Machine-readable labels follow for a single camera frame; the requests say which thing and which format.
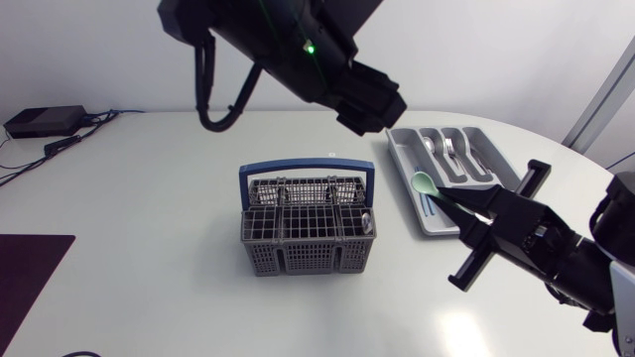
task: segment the gray plastic basket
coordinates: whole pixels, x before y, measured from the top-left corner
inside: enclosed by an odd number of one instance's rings
[[[314,168],[366,171],[366,184],[361,178],[275,178],[247,187],[249,175]],[[240,180],[241,241],[256,276],[364,271],[376,237],[372,163],[280,160],[243,166]]]

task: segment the fork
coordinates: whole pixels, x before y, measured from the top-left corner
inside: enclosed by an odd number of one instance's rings
[[[454,144],[452,143],[452,139],[451,138],[445,138],[445,147],[447,148],[447,154],[449,155],[449,158],[452,159],[454,161],[454,164],[463,171],[463,174],[465,175],[466,171],[465,168],[463,167],[463,164],[460,162],[460,158],[456,155],[456,151],[454,150]]]

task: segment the spoon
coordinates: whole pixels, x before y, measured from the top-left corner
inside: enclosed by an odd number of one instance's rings
[[[424,137],[424,146],[431,154],[435,153],[435,143],[429,137]]]
[[[430,175],[428,175],[426,173],[423,173],[423,172],[415,173],[412,176],[412,178],[410,178],[410,185],[418,193],[423,193],[423,194],[427,194],[427,195],[442,199],[445,202],[453,205],[454,207],[460,208],[460,209],[464,210],[467,213],[470,213],[470,214],[473,213],[470,210],[462,207],[461,205],[456,204],[455,202],[449,200],[441,192],[439,192],[439,189],[435,185],[435,182],[433,181],[433,178],[431,178]]]

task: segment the cutlery tray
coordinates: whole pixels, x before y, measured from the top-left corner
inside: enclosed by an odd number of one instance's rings
[[[410,185],[416,171],[430,175],[439,187],[489,188],[501,184],[515,189],[520,178],[503,154],[477,127],[402,127],[386,131],[390,153],[399,169],[422,229],[427,235],[458,234],[458,227],[423,194]],[[434,152],[425,145],[430,138]],[[445,139],[451,139],[454,158]]]

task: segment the black cable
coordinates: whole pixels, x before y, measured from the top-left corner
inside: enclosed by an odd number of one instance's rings
[[[245,79],[245,83],[242,85],[242,89],[240,89],[236,102],[234,105],[228,107],[229,113],[221,120],[212,122],[209,119],[207,111],[209,110],[209,98],[214,82],[215,53],[216,39],[210,33],[207,33],[202,44],[194,49],[196,111],[198,112],[200,124],[202,124],[205,129],[219,133],[229,129],[242,114],[251,93],[256,87],[262,66],[254,62],[249,71],[249,75],[247,75],[247,79]]]
[[[627,156],[623,157],[622,159],[616,161],[615,163],[613,163],[613,165],[609,165],[607,168],[605,168],[605,170],[611,170],[615,165],[620,164],[621,162],[623,162],[624,160],[632,157],[633,155],[635,155],[635,152],[632,152],[630,154],[628,154]]]
[[[20,175],[31,171],[33,169],[36,169],[38,167],[40,167],[43,163],[47,162],[48,160],[52,159],[53,157],[55,157],[57,154],[63,152],[64,150],[67,150],[73,146],[75,146],[76,144],[80,143],[83,139],[91,136],[92,134],[94,134],[97,130],[99,130],[102,126],[108,124],[109,122],[111,122],[112,120],[114,120],[116,117],[118,117],[121,113],[143,113],[143,111],[139,111],[139,110],[109,110],[107,112],[103,112],[103,113],[98,113],[98,114],[89,114],[84,116],[84,118],[82,118],[83,120],[90,120],[92,121],[93,119],[98,119],[100,116],[106,115],[106,117],[104,119],[98,120],[97,122],[94,122],[94,127],[88,131],[87,133],[81,135],[79,137],[79,139],[65,147],[61,147],[58,148],[56,151],[54,151],[52,154],[50,155],[46,155],[40,159],[37,159],[31,163],[28,164],[24,164],[21,165],[19,167],[15,167],[15,169],[21,169],[18,172],[14,172],[14,173],[10,173],[8,175],[5,175],[3,177],[1,177],[0,179],[2,179],[0,181],[0,187],[2,187],[3,185],[9,183],[10,181],[16,179],[17,177],[19,177]],[[3,169],[9,169],[9,170],[13,170],[11,168],[7,168],[7,167],[3,167],[0,166]]]
[[[62,357],[100,357],[98,354],[89,351],[79,351],[68,353]]]

